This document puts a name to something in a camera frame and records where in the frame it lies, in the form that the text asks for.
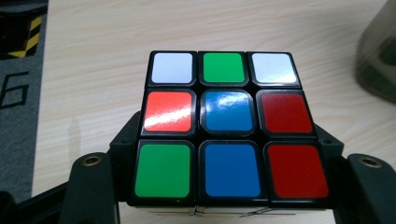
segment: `wooden table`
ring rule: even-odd
[[[75,159],[107,151],[140,110],[155,49],[288,51],[314,122],[396,167],[396,106],[355,81],[361,33],[386,1],[49,1],[33,194],[68,179]],[[158,217],[121,206],[123,223],[333,223],[296,217]]]

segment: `blue square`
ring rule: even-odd
[[[216,141],[205,151],[205,191],[210,197],[258,197],[261,186],[256,152],[249,143]]]
[[[247,92],[206,91],[202,102],[201,124],[209,133],[254,131],[254,107]]]

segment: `hazard stripe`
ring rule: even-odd
[[[31,24],[30,24],[30,34],[29,34],[29,40],[26,43],[26,49],[25,50],[19,50],[19,51],[14,51],[10,52],[8,55],[16,57],[16,58],[23,58],[28,55],[29,52],[35,52],[35,50],[31,50],[37,47],[38,40],[40,37],[40,24],[42,22],[42,19],[40,17],[35,18]]]

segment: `screw hole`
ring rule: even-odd
[[[82,161],[83,166],[93,166],[101,162],[102,158],[97,156],[91,156],[84,161]]]
[[[373,168],[381,168],[382,167],[381,162],[376,161],[376,160],[371,159],[371,158],[360,157],[359,161],[361,163],[363,163],[364,165],[369,166],[369,167],[373,167]]]

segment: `yellow and black striped tape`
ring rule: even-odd
[[[18,50],[9,52],[8,55],[13,58],[24,58],[29,55],[34,55],[37,48],[38,39],[40,37],[40,25],[42,19],[40,17],[32,20],[30,24],[29,38],[26,42],[26,48],[24,50]]]

